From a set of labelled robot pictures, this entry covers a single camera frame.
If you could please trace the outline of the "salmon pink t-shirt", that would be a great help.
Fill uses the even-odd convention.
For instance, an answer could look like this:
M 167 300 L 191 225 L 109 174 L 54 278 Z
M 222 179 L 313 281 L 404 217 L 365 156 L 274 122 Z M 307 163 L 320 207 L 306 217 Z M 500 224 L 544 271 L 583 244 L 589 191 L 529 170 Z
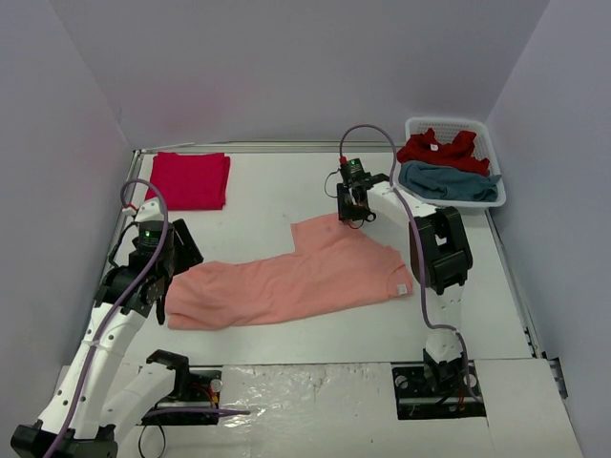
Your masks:
M 399 251 L 333 215 L 294 223 L 291 235 L 291 253 L 237 264 L 209 261 L 175 276 L 166 299 L 169 328 L 285 323 L 413 292 Z

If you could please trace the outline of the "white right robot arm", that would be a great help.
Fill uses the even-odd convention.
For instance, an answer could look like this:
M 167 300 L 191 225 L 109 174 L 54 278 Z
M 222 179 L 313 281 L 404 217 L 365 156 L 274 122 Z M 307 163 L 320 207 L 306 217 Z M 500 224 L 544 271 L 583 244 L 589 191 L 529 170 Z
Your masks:
M 392 186 L 387 175 L 365 171 L 358 158 L 342 157 L 339 173 L 339 220 L 373 222 L 376 214 L 372 209 L 377 208 L 387 218 L 408 224 L 411 271 L 419 284 L 421 314 L 429 328 L 423 349 L 423 380 L 429 391 L 444 394 L 468 373 L 460 328 L 462 293 L 473 255 L 462 218 L 453 207 L 415 215 L 407 193 Z

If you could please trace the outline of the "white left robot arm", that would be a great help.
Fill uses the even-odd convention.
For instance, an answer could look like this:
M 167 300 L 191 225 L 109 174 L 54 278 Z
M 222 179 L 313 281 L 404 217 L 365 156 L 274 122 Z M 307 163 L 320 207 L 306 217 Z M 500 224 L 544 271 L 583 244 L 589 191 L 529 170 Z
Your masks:
M 48 406 L 19 425 L 11 448 L 20 457 L 115 457 L 118 445 L 161 399 L 192 387 L 187 357 L 154 351 L 134 386 L 107 397 L 130 343 L 154 313 L 165 320 L 172 278 L 203 261 L 184 220 L 137 226 L 128 263 L 112 269 L 95 295 L 87 331 Z

